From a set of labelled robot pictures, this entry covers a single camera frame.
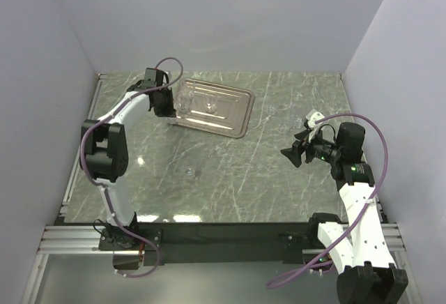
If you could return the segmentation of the clear glass three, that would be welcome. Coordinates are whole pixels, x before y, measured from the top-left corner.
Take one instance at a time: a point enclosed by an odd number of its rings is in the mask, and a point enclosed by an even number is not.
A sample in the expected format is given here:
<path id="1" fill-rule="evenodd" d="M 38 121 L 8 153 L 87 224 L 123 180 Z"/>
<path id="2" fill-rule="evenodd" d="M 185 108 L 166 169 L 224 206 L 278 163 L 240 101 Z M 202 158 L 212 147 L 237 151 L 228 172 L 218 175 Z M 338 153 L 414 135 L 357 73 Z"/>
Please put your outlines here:
<path id="1" fill-rule="evenodd" d="M 180 113 L 186 114 L 190 111 L 192 94 L 189 91 L 179 91 L 176 94 L 176 106 Z"/>

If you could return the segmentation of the clear glass six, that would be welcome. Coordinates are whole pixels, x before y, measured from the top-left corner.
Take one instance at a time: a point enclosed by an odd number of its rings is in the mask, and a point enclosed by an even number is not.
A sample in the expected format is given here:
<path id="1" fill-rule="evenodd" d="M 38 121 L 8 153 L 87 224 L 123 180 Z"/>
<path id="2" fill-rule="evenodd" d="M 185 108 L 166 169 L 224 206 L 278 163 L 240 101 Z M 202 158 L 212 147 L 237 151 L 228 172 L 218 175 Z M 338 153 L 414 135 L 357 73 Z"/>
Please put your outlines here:
<path id="1" fill-rule="evenodd" d="M 279 124 L 277 131 L 281 134 L 286 134 L 290 130 L 289 124 L 286 122 L 282 122 Z"/>

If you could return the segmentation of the clear glass seven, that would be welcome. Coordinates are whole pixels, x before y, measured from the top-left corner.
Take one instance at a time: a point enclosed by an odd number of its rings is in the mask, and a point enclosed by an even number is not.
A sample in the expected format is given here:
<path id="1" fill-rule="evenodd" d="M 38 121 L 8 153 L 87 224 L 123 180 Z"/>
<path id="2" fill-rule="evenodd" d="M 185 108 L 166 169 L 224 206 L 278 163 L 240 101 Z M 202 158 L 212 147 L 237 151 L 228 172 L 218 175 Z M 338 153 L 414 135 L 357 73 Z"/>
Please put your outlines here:
<path id="1" fill-rule="evenodd" d="M 291 117 L 291 128 L 299 130 L 303 127 L 303 120 L 300 116 L 295 115 Z"/>

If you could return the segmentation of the clear glass one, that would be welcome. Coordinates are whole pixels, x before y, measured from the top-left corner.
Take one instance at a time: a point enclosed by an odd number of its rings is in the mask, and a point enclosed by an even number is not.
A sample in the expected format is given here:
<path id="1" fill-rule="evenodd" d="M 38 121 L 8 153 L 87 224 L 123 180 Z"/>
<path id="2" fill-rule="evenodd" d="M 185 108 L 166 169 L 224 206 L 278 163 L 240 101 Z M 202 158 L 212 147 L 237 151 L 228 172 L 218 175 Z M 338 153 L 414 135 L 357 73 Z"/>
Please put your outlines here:
<path id="1" fill-rule="evenodd" d="M 185 79 L 183 81 L 183 91 L 187 94 L 188 98 L 192 100 L 195 95 L 196 83 L 194 80 Z"/>

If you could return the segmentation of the clear glass two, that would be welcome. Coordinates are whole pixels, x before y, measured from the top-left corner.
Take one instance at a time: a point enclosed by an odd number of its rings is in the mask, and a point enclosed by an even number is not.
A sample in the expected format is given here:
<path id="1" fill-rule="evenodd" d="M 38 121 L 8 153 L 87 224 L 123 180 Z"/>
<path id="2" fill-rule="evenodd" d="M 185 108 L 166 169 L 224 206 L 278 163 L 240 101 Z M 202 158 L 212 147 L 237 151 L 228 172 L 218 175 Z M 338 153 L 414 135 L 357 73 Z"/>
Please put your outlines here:
<path id="1" fill-rule="evenodd" d="M 217 111 L 218 96 L 214 93 L 206 93 L 203 97 L 204 107 L 206 112 L 214 114 Z"/>

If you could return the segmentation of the clear glass eight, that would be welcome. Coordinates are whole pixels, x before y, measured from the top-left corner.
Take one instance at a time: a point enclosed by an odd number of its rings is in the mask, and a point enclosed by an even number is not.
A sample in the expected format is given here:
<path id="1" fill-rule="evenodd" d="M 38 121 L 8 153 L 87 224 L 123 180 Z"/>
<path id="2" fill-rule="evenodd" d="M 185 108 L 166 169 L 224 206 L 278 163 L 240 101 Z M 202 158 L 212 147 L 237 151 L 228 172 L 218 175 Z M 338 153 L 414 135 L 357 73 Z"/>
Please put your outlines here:
<path id="1" fill-rule="evenodd" d="M 266 113 L 268 115 L 274 116 L 277 113 L 277 106 L 276 105 L 272 105 L 272 104 L 268 104 L 266 106 Z"/>

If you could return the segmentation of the clear glass five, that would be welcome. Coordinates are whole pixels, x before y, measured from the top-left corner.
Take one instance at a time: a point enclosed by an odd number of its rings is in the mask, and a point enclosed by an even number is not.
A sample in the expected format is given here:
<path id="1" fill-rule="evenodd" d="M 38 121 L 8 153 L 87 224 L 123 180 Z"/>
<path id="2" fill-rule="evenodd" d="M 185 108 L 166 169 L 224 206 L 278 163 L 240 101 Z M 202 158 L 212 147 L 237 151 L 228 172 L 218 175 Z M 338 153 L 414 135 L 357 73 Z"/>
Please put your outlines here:
<path id="1" fill-rule="evenodd" d="M 185 175 L 186 175 L 187 177 L 193 178 L 193 177 L 195 177 L 195 175 L 196 175 L 196 170 L 195 170 L 195 168 L 193 168 L 192 166 L 187 166 L 187 167 L 184 169 L 184 173 L 185 173 Z"/>

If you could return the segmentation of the clear glass four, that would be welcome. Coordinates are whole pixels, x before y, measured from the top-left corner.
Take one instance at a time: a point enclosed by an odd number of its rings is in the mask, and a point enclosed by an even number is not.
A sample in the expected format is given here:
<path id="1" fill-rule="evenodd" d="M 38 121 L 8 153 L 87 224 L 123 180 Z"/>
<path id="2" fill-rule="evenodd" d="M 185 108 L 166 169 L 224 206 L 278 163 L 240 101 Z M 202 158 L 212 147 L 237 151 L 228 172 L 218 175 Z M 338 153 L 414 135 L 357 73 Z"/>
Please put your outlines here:
<path id="1" fill-rule="evenodd" d="M 166 122 L 170 125 L 176 125 L 177 124 L 177 118 L 176 117 L 167 117 Z"/>

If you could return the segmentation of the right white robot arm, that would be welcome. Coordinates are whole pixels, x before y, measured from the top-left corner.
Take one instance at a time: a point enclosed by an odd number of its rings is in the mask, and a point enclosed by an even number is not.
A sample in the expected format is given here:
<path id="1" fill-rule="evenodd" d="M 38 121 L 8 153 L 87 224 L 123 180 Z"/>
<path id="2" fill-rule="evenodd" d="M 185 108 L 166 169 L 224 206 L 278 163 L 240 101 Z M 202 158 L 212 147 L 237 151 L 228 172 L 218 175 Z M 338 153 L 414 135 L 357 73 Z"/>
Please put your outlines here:
<path id="1" fill-rule="evenodd" d="M 324 220 L 307 230 L 307 240 L 315 248 L 328 249 L 338 272 L 340 303 L 397 303 L 408 286 L 408 276 L 397 267 L 385 242 L 374 175 L 362 159 L 365 129 L 343 122 L 330 142 L 323 137 L 322 127 L 306 122 L 292 147 L 281 152 L 295 167 L 315 158 L 330 165 L 348 228 L 343 229 L 335 220 Z"/>

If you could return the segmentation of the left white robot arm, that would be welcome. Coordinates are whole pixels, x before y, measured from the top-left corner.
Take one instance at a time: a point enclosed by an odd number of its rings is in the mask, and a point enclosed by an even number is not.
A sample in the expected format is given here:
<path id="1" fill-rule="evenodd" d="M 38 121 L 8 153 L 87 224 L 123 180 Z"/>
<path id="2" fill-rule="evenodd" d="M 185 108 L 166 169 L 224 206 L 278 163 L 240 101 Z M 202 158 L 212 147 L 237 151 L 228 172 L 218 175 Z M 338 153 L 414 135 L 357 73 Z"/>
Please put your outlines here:
<path id="1" fill-rule="evenodd" d="M 135 222 L 136 214 L 123 178 L 130 161 L 126 132 L 150 111 L 157 117 L 175 117 L 169 84 L 168 73 L 147 68 L 144 78 L 130 86 L 106 114 L 98 119 L 87 119 L 82 124 L 80 166 L 87 179 L 100 191 L 107 222 L 114 227 L 121 226 L 115 240 L 126 250 L 135 248 L 140 241 L 139 230 L 130 226 Z"/>

